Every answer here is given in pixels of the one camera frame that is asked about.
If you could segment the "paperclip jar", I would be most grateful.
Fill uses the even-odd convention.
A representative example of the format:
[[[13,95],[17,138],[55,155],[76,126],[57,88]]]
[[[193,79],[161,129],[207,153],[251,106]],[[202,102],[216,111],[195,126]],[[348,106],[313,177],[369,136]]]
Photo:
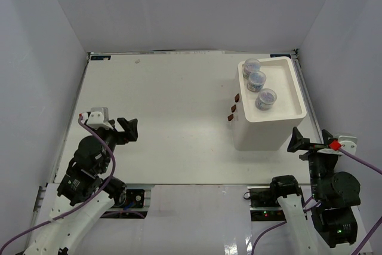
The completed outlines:
[[[244,61],[242,65],[242,73],[245,79],[248,79],[250,74],[260,71],[261,63],[259,60],[251,58]]]
[[[255,101],[255,106],[258,110],[270,110],[277,101],[277,94],[269,88],[262,89]]]
[[[261,71],[251,73],[248,77],[247,89],[254,93],[260,92],[266,79],[266,74]]]

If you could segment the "brown top drawer handle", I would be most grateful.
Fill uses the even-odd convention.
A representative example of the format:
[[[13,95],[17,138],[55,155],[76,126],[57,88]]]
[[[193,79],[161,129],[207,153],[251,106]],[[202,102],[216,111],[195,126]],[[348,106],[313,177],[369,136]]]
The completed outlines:
[[[240,94],[237,93],[237,95],[235,95],[234,100],[235,100],[235,102],[237,103],[237,102],[239,101],[239,99],[240,99]]]

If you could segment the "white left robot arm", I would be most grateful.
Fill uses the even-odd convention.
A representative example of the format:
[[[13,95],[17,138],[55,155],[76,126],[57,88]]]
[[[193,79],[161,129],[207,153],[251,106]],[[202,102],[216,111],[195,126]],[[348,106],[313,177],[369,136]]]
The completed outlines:
[[[125,203],[127,184],[114,176],[117,145],[138,139],[138,120],[92,122],[93,112],[80,114],[84,137],[69,161],[58,188],[50,219],[38,225],[40,233],[24,254],[73,254],[95,222],[110,208]]]

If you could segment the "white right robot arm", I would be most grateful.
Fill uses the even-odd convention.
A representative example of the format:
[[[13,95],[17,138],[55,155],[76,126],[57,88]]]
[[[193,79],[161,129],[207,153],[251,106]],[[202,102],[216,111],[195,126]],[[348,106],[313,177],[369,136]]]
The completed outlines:
[[[292,175],[274,177],[269,198],[281,207],[298,254],[350,254],[358,235],[352,208],[361,203],[361,184],[352,174],[334,168],[340,156],[355,155],[357,139],[333,136],[327,130],[322,130],[322,137],[323,143],[313,143],[294,127],[287,147],[289,153],[304,151],[299,158],[308,163],[311,197],[317,202],[311,215]]]

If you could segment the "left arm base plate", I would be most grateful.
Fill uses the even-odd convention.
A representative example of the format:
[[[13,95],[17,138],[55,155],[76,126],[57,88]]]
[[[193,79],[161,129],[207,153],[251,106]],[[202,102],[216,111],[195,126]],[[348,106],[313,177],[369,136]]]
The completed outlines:
[[[116,197],[117,202],[112,209],[127,210],[129,208],[143,208],[145,193],[144,189],[127,189]]]

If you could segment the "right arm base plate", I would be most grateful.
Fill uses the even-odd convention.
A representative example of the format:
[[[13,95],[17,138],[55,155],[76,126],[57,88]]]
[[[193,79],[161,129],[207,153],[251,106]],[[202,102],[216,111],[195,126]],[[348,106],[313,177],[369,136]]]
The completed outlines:
[[[284,212],[271,194],[270,188],[251,188],[243,194],[249,202],[252,222],[281,222],[285,220]]]

